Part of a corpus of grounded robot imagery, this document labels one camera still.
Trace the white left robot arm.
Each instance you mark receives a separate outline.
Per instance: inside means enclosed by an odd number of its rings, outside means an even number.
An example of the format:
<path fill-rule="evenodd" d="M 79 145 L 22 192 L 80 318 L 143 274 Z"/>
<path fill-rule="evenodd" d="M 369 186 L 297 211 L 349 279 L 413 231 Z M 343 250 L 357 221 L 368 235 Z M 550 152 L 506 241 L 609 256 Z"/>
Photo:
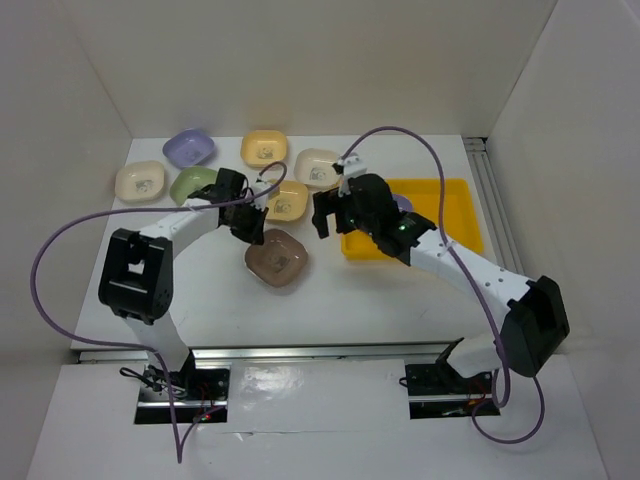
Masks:
<path fill-rule="evenodd" d="M 220 227 L 249 245 L 263 244 L 267 203 L 274 189 L 262 177 L 250 184 L 245 175 L 222 168 L 212 184 L 190 193 L 178 212 L 138 231 L 120 228 L 110 237 L 99 301 L 151 349 L 149 370 L 176 399 L 193 394 L 198 376 L 193 353 L 169 312 L 174 260 Z"/>

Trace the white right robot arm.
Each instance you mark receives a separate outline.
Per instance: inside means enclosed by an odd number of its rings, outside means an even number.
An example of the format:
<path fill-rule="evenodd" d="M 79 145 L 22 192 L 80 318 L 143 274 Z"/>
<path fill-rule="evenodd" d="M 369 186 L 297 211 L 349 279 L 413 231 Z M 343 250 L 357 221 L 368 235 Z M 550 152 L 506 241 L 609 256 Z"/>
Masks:
<path fill-rule="evenodd" d="M 333 217 L 338 233 L 360 231 L 384 255 L 431 273 L 479 301 L 488 333 L 455 341 L 438 359 L 436 379 L 448 392 L 501 368 L 533 378 L 569 335 L 563 298 L 553 279 L 529 279 L 460 245 L 431 220 L 401 209 L 376 174 L 314 194 L 313 208 L 312 223 L 320 237 L 328 236 L 328 219 Z"/>

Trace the brown panda plate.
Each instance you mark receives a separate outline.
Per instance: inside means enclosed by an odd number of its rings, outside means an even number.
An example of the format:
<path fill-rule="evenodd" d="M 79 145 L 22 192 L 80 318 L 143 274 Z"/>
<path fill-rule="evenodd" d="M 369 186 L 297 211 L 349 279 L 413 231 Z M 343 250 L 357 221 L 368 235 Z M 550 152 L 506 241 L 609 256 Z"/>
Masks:
<path fill-rule="evenodd" d="M 265 284 L 282 288 L 296 280 L 309 259 L 306 248 L 293 236 L 281 229 L 264 232 L 262 245 L 247 248 L 246 267 Z"/>

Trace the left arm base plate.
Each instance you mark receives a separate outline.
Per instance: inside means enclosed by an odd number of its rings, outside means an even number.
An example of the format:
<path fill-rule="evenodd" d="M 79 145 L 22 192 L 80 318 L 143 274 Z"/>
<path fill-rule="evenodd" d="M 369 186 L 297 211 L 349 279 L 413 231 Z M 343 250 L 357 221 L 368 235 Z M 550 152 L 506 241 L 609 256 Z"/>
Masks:
<path fill-rule="evenodd" d="M 136 425 L 170 424 L 168 387 L 159 372 L 145 367 L 142 373 L 121 367 L 119 374 L 139 382 L 134 416 Z M 195 371 L 188 386 L 172 386 L 178 424 L 226 423 L 230 368 L 205 368 Z"/>

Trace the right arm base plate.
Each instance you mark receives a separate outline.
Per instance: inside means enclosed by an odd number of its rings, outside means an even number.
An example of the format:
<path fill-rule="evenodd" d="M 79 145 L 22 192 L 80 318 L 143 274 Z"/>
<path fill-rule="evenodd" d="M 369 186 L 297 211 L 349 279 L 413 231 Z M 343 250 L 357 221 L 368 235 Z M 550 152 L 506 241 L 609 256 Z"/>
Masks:
<path fill-rule="evenodd" d="M 435 363 L 406 364 L 405 374 L 398 380 L 408 395 L 409 414 L 416 419 L 449 419 L 470 417 L 475 408 L 478 416 L 499 416 L 493 404 L 489 372 L 471 378 L 445 375 Z"/>

